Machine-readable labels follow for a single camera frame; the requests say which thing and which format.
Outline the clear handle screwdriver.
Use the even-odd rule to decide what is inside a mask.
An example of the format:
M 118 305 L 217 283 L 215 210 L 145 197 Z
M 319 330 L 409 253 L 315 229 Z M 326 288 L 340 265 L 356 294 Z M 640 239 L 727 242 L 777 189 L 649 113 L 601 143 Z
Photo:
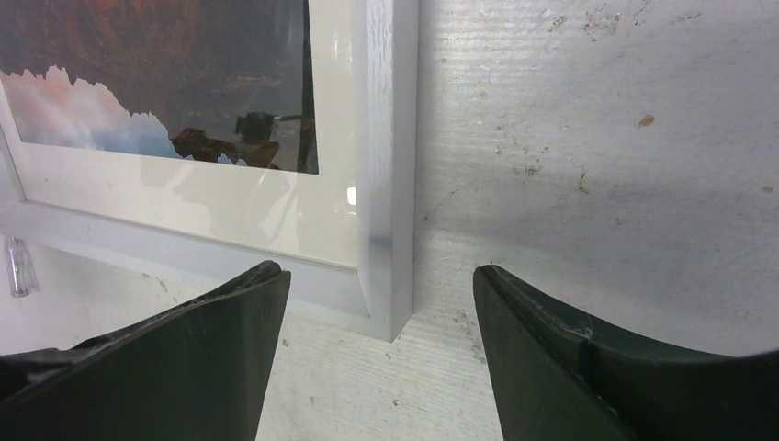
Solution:
M 40 288 L 31 253 L 24 240 L 6 236 L 5 256 L 10 293 L 14 298 L 24 298 Z

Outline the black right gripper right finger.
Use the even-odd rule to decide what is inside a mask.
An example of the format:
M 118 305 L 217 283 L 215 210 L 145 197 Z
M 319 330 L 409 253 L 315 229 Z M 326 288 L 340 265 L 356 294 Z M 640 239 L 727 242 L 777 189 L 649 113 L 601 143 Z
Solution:
M 500 266 L 473 297 L 507 440 L 775 440 L 778 354 L 724 356 L 633 333 Z

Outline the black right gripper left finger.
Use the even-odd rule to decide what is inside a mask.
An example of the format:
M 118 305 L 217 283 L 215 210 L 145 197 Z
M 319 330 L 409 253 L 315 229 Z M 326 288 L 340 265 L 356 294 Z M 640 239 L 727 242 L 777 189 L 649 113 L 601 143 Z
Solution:
M 1 359 L 4 440 L 253 440 L 291 275 L 264 261 L 67 350 Z

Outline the white picture frame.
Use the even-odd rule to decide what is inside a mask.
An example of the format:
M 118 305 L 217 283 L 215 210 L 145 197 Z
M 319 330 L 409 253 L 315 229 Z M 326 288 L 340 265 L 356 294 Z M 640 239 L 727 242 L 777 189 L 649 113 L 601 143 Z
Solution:
M 412 315 L 416 1 L 4 1 L 1 232 L 289 307 Z

